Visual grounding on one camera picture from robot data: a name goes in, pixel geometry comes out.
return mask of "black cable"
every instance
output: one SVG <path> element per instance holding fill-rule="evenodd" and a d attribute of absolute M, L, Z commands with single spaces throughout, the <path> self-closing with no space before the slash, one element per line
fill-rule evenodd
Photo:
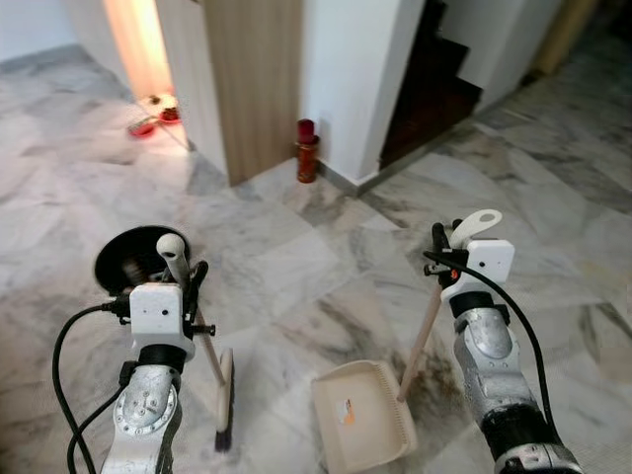
<path fill-rule="evenodd" d="M 84 316 L 94 313 L 97 311 L 108 311 L 111 308 L 109 303 L 100 304 L 98 306 L 92 306 L 90 308 L 86 308 L 83 311 L 78 312 L 73 317 L 71 317 L 66 324 L 63 325 L 61 331 L 59 332 L 59 336 L 57 336 L 57 340 L 55 341 L 55 348 L 52 353 L 52 386 L 55 390 L 55 395 L 57 396 L 57 401 L 59 402 L 59 406 L 61 407 L 61 411 L 63 412 L 64 417 L 66 417 L 66 421 L 72 430 L 72 434 L 77 438 L 77 443 L 79 444 L 79 448 L 81 449 L 81 453 L 83 458 L 86 461 L 86 466 L 88 467 L 88 472 L 90 474 L 97 474 L 95 471 L 95 465 L 92 462 L 92 456 L 90 455 L 90 450 L 88 449 L 88 445 L 86 444 L 86 440 L 81 435 L 79 431 L 79 427 L 77 426 L 77 422 L 75 421 L 75 417 L 72 415 L 72 411 L 70 410 L 70 406 L 66 400 L 66 397 L 63 393 L 63 389 L 61 388 L 61 380 L 59 379 L 59 357 L 61 355 L 61 345 L 63 344 L 63 340 L 68 334 L 68 331 L 79 319 Z M 68 464 L 68 469 L 72 467 L 74 468 L 74 460 L 72 463 Z"/>
<path fill-rule="evenodd" d="M 526 316 L 524 315 L 520 307 L 507 294 L 507 292 L 504 291 L 498 284 L 494 283 L 486 276 L 479 274 L 475 270 L 472 270 L 460 264 L 451 262 L 449 259 L 443 257 L 440 254 L 436 254 L 434 252 L 424 252 L 424 256 L 428 257 L 431 260 L 434 260 L 435 262 L 443 264 L 446 267 L 450 267 L 451 269 L 458 270 L 459 272 L 462 272 L 464 274 L 472 275 L 473 277 L 481 280 L 482 282 L 487 284 L 490 288 L 492 288 L 513 310 L 513 312 L 517 316 L 517 319 L 520 320 L 522 327 L 524 327 L 524 331 L 526 331 L 526 335 L 529 337 L 531 345 L 533 346 L 533 353 L 535 354 L 535 365 L 537 367 L 537 378 L 540 385 L 540 394 L 542 395 L 542 409 L 544 411 L 546 423 L 551 429 L 551 432 L 555 440 L 560 444 L 564 444 L 557 433 L 555 422 L 553 421 L 553 413 L 551 411 L 551 401 L 549 400 L 549 388 L 548 388 L 548 385 L 546 384 L 546 373 L 544 372 L 544 357 L 542 355 L 542 349 L 540 348 L 540 343 L 537 340 L 537 336 L 535 336 L 535 332 L 533 331 L 531 324 L 529 323 L 528 319 L 526 318 Z"/>
<path fill-rule="evenodd" d="M 94 422 L 97 417 L 99 417 L 99 415 L 101 415 L 103 412 L 105 412 L 108 407 L 110 405 L 112 405 L 117 398 L 119 397 L 120 393 L 125 389 L 124 386 L 119 387 L 118 390 L 115 392 L 115 394 L 110 397 L 108 400 L 106 400 L 99 408 L 97 408 L 92 415 L 90 415 L 88 418 L 86 418 L 84 420 L 84 422 L 79 425 L 79 433 L 83 434 L 83 432 L 86 430 L 86 428 L 88 428 L 88 426 Z M 71 462 L 69 462 L 68 464 L 68 470 L 70 471 L 70 474 L 75 474 L 76 473 L 76 468 L 74 465 L 74 454 L 75 454 L 75 446 L 77 445 L 77 436 L 73 436 L 72 439 L 70 440 L 70 442 L 68 443 L 68 450 L 66 452 L 66 460 L 70 459 Z"/>

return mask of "black suction cup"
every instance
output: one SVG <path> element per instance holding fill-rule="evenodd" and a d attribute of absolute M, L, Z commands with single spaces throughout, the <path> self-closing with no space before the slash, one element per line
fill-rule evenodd
<path fill-rule="evenodd" d="M 159 225 L 146 225 L 123 232 L 104 247 L 95 263 L 95 277 L 110 296 L 118 296 L 126 288 L 151 281 L 162 273 L 167 264 L 156 252 L 158 239 L 165 234 L 176 234 L 185 241 L 185 257 L 191 248 L 184 235 L 177 230 Z"/>

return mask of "red bowl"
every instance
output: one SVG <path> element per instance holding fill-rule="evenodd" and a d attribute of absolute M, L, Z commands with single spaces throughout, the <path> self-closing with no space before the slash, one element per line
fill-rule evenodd
<path fill-rule="evenodd" d="M 154 134 L 154 132 L 156 131 L 156 125 L 154 125 L 153 123 L 144 123 L 143 125 L 139 126 L 131 126 L 127 129 L 127 131 L 134 138 L 147 138 L 148 136 Z"/>
<path fill-rule="evenodd" d="M 176 125 L 176 124 L 182 122 L 180 120 L 180 117 L 175 118 L 173 120 L 169 120 L 169 119 L 165 118 L 165 111 L 160 113 L 160 115 L 158 116 L 158 119 L 160 120 L 161 123 L 164 123 L 165 125 Z"/>

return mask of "dustpan handle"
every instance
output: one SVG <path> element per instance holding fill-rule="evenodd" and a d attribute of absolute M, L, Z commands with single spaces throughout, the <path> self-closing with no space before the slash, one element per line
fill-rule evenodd
<path fill-rule="evenodd" d="M 431 334 L 431 329 L 433 328 L 433 324 L 435 323 L 436 314 L 438 313 L 438 309 L 440 308 L 440 306 L 441 287 L 437 285 L 434 288 L 431 300 L 428 303 L 426 318 L 424 319 L 424 323 L 422 324 L 422 329 L 417 335 L 417 340 L 415 341 L 415 345 L 413 346 L 413 350 L 411 351 L 411 357 L 408 360 L 408 365 L 406 365 L 406 371 L 404 372 L 402 385 L 400 386 L 399 394 L 397 395 L 398 402 L 403 403 L 408 397 L 408 392 L 411 389 L 411 383 L 413 382 L 413 378 L 417 373 L 417 362 L 419 361 L 419 357 L 422 355 L 422 351 L 424 350 L 426 342 L 428 341 L 428 337 Z"/>

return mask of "sticker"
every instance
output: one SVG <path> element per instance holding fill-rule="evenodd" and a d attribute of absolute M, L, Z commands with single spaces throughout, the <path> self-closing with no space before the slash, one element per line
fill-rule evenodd
<path fill-rule="evenodd" d="M 349 398 L 336 402 L 336 412 L 338 413 L 338 422 L 341 425 L 352 425 L 356 422 L 354 407 L 352 407 L 352 401 Z"/>

